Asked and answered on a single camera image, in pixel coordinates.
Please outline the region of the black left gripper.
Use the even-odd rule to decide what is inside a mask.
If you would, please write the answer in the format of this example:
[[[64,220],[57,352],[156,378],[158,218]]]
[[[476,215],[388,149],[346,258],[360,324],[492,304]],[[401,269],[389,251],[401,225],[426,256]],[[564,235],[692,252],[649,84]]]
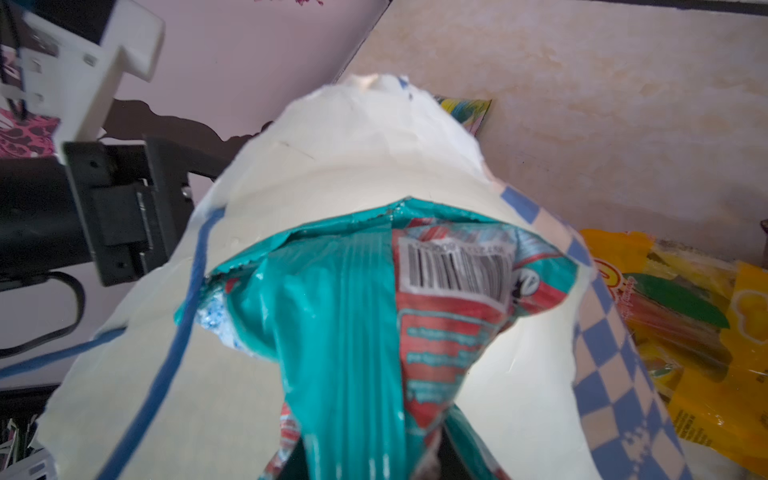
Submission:
[[[229,162],[168,139],[68,142],[65,170],[104,286],[134,282],[172,256],[194,210],[189,176],[216,179]]]

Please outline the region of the teal item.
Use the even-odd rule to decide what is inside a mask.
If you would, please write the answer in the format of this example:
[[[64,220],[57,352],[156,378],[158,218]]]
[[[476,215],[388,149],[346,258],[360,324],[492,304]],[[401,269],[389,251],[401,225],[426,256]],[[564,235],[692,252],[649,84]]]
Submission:
[[[279,366],[264,478],[502,479],[457,394],[493,340],[559,306],[578,272],[524,228],[403,200],[260,241],[184,309]]]

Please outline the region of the blue checkered paper bag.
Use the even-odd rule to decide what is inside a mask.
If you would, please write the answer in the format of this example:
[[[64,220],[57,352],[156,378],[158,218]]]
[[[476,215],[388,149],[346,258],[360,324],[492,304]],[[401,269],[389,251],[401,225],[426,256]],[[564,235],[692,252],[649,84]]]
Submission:
[[[290,104],[71,359],[61,479],[687,479],[581,235],[403,77]]]

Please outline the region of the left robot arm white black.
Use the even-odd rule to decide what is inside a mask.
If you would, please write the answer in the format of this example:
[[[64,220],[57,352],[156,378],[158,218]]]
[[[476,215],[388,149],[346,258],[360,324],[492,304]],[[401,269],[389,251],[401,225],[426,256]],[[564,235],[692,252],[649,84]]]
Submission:
[[[194,210],[190,175],[214,180],[228,164],[162,138],[69,142],[61,160],[2,160],[2,290],[60,281],[83,317],[85,290],[64,268],[92,262],[112,286],[162,266]]]

